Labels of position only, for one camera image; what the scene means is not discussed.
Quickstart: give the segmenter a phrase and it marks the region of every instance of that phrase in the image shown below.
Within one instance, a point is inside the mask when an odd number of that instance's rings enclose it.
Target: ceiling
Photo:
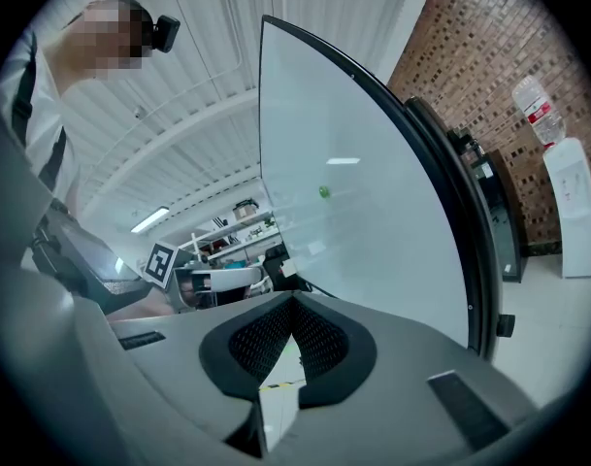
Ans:
[[[91,0],[50,0],[35,19],[43,43]],[[284,18],[338,47],[387,82],[424,0],[139,0],[181,22],[170,53],[142,70],[91,81],[64,97],[66,131],[82,165],[81,219],[130,230],[160,206],[148,234],[172,235],[224,206],[259,175],[260,23]],[[140,107],[148,113],[138,121]]]

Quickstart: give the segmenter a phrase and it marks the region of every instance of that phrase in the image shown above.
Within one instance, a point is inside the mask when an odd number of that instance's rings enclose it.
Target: person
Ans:
[[[136,0],[88,4],[49,43],[26,30],[0,73],[0,110],[25,146],[32,170],[73,216],[80,163],[62,123],[61,97],[75,84],[141,66],[153,23]]]

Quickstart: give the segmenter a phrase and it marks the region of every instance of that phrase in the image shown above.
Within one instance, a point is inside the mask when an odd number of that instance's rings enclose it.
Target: white floor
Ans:
[[[502,312],[515,315],[515,330],[511,338],[498,339],[494,366],[538,406],[571,389],[591,356],[591,278],[563,280],[560,256],[531,257],[522,283],[504,283]],[[269,450],[297,414],[298,390],[306,384],[299,357],[291,337],[261,385]]]

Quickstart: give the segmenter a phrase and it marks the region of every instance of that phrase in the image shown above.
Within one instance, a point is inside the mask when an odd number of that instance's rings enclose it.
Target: shelf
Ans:
[[[266,235],[263,235],[262,237],[258,237],[253,240],[250,240],[249,242],[244,242],[242,244],[233,245],[233,246],[228,247],[226,249],[222,249],[219,252],[214,253],[213,255],[210,255],[209,259],[218,259],[220,257],[223,257],[224,255],[228,255],[229,253],[236,252],[237,250],[243,250],[246,247],[249,247],[250,245],[258,244],[259,242],[262,242],[263,240],[273,238],[276,235],[279,235],[279,231],[277,231],[277,229],[275,229],[274,231],[270,231],[269,233],[267,233]]]
[[[211,231],[206,233],[200,237],[196,237],[196,243],[198,247],[202,247],[205,244],[214,242],[215,240],[219,240],[220,238],[227,237],[228,235],[232,235],[233,233],[237,233],[242,229],[248,228],[254,224],[264,221],[268,217],[272,216],[272,211],[265,211],[264,213],[255,214],[250,217],[244,217],[242,220],[237,221],[233,224],[228,224],[223,228],[216,229],[215,231]],[[186,247],[190,247],[194,245],[194,241],[190,240],[189,242],[185,242],[182,245],[179,245],[180,249],[185,249]]]

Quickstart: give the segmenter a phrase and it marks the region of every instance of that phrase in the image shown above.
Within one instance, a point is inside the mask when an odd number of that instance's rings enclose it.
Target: plastic bottle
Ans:
[[[526,76],[519,82],[512,91],[512,99],[542,144],[549,146],[565,138],[565,121],[547,92],[532,76]]]

